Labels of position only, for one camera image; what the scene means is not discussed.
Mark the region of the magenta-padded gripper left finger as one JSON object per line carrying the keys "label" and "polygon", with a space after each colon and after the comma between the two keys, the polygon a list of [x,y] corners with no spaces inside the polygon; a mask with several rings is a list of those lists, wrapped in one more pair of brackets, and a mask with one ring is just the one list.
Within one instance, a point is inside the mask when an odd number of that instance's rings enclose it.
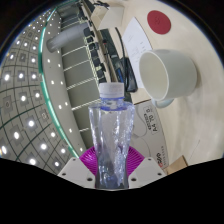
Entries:
{"label": "magenta-padded gripper left finger", "polygon": [[95,188],[98,163],[93,147],[79,158],[72,157],[59,172],[58,176],[84,188]]}

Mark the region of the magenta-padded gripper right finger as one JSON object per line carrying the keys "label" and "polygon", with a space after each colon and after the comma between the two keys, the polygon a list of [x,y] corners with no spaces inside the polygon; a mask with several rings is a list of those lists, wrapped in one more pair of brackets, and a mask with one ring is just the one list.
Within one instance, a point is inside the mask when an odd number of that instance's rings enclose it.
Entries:
{"label": "magenta-padded gripper right finger", "polygon": [[166,176],[152,157],[144,157],[133,147],[129,148],[126,158],[126,174],[130,189],[146,186]]}

